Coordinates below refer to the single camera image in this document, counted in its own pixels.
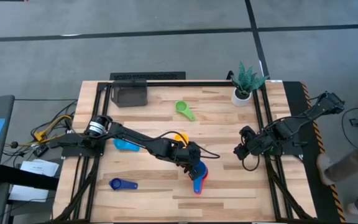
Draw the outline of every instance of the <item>white pot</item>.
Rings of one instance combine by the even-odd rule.
[[[231,102],[236,106],[245,106],[248,103],[248,101],[251,99],[252,92],[249,93],[248,98],[242,100],[236,96],[236,90],[237,89],[235,88],[233,91],[233,95],[231,96]]]

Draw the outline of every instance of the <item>gray floor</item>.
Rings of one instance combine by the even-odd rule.
[[[252,6],[259,27],[358,24],[358,1],[252,0]],[[250,27],[240,0],[0,2],[0,37],[239,27]],[[263,32],[260,38],[272,79],[301,80],[311,96],[334,91],[346,100],[346,108],[358,106],[358,29]],[[0,95],[76,98],[83,80],[106,80],[110,72],[181,70],[188,79],[222,79],[239,61],[260,72],[251,33],[0,42]],[[33,127],[67,104],[15,102],[7,140],[30,140]],[[333,160],[355,150],[343,136],[341,116],[321,118],[318,124]],[[358,129],[345,122],[345,130],[358,145]],[[56,157],[59,150],[44,155]],[[337,188],[342,204],[353,202],[358,174]],[[48,216],[22,216],[16,223],[42,222]],[[346,218],[358,222],[358,217]]]

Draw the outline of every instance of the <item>orange striped tape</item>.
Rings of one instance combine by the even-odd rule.
[[[310,97],[309,97],[309,92],[308,92],[308,89],[306,87],[306,84],[301,82],[302,84],[302,87],[303,87],[303,93],[305,94],[305,98],[306,98],[306,102],[308,104],[308,108],[311,108],[311,103],[310,103]],[[319,150],[320,150],[320,153],[325,153],[325,150],[324,150],[324,147],[323,147],[323,140],[321,139],[321,135],[320,135],[320,131],[318,130],[318,125],[315,121],[313,121],[313,128],[314,128],[314,133],[316,133],[316,139],[317,139],[317,143],[318,143],[318,147],[319,147]],[[337,208],[337,212],[338,212],[338,215],[339,215],[339,219],[341,221],[341,223],[344,223],[346,222],[345,220],[345,216],[343,214],[343,209],[342,209],[342,205],[339,201],[339,198],[338,198],[338,193],[337,193],[337,190],[336,190],[336,187],[335,185],[330,185],[330,188],[333,192],[333,197],[334,197],[334,201],[335,201],[335,206]]]

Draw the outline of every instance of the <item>green measuring spoon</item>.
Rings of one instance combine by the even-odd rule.
[[[180,100],[175,103],[175,106],[177,108],[177,112],[183,113],[190,121],[194,121],[195,117],[193,115],[193,112],[191,112],[190,108],[187,106],[187,103]]]

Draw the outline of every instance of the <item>white paper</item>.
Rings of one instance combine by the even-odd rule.
[[[20,170],[32,172],[35,174],[47,175],[53,177],[58,169],[59,165],[54,162],[43,161],[41,159],[35,159],[32,162],[24,161]],[[33,187],[24,187],[20,185],[14,185],[9,196],[10,200],[22,200],[32,202],[45,202],[48,197],[48,190],[35,189]]]

